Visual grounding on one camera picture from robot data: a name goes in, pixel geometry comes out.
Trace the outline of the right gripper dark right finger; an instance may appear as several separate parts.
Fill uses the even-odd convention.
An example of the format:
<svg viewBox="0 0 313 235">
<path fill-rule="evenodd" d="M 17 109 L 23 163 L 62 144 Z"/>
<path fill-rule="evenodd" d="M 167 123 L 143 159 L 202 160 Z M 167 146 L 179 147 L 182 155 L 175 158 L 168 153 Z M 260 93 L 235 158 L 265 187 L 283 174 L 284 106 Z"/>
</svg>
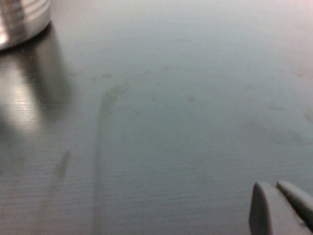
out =
<svg viewBox="0 0 313 235">
<path fill-rule="evenodd" d="M 313 229 L 313 197 L 290 182 L 278 181 L 276 187 L 282 192 L 297 215 Z"/>
</svg>

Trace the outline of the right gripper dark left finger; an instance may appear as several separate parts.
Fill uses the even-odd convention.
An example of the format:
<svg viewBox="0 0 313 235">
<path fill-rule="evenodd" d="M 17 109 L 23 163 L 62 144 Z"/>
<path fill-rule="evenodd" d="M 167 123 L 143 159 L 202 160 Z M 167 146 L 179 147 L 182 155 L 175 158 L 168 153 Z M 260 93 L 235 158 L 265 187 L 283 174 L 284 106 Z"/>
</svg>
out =
<svg viewBox="0 0 313 235">
<path fill-rule="evenodd" d="M 253 186 L 248 221 L 252 235 L 311 234 L 276 185 L 266 182 L 256 182 Z"/>
</svg>

